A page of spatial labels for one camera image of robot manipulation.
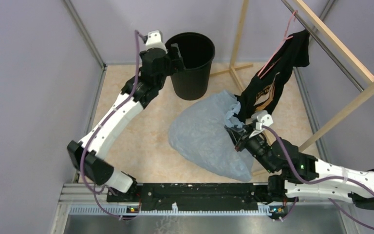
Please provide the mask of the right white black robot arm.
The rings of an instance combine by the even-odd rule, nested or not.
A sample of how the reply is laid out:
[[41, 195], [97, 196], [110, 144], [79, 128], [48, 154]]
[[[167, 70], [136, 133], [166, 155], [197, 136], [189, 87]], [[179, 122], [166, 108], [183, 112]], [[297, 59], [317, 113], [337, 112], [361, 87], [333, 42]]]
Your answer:
[[298, 146], [279, 138], [271, 145], [252, 128], [225, 127], [237, 152], [247, 151], [271, 176], [266, 195], [285, 198], [324, 198], [374, 210], [374, 169], [357, 171], [304, 154]]

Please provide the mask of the light blue plastic trash bag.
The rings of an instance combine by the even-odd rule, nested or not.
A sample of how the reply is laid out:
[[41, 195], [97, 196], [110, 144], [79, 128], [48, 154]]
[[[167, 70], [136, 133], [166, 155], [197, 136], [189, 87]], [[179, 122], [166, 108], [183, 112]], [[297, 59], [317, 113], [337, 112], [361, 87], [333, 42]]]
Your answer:
[[185, 159], [212, 173], [249, 182], [254, 159], [247, 150], [235, 150], [226, 130], [243, 130], [244, 123], [234, 116], [240, 109], [237, 98], [229, 91], [212, 94], [173, 121], [168, 142]]

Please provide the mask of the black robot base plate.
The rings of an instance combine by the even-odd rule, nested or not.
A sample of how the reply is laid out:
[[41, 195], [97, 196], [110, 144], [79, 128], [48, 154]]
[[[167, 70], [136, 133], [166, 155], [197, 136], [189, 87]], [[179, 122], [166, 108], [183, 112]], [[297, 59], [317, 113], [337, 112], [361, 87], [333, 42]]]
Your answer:
[[142, 211], [256, 211], [262, 204], [284, 202], [284, 193], [274, 193], [258, 183], [139, 183], [127, 193], [107, 195], [108, 203], [135, 203]]

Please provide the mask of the black plastic trash bin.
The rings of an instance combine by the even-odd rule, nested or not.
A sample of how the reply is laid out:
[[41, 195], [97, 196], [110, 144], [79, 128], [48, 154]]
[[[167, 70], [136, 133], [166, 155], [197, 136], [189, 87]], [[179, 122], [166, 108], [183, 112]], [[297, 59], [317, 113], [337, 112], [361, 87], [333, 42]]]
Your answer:
[[197, 100], [207, 92], [210, 70], [215, 57], [213, 41], [200, 33], [184, 32], [169, 38], [166, 47], [177, 44], [185, 70], [171, 75], [176, 95], [183, 100]]

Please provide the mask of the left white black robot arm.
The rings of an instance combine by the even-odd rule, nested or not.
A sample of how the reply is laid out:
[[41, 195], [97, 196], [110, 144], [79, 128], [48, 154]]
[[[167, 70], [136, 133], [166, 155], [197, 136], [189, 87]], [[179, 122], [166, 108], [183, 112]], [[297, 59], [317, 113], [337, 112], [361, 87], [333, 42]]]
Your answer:
[[112, 144], [129, 124], [156, 98], [166, 78], [185, 69], [178, 44], [159, 48], [153, 46], [140, 52], [142, 67], [128, 80], [111, 109], [101, 121], [80, 141], [72, 140], [67, 151], [73, 166], [83, 171], [96, 185], [108, 186], [124, 201], [135, 199], [136, 180], [114, 168], [104, 159]]

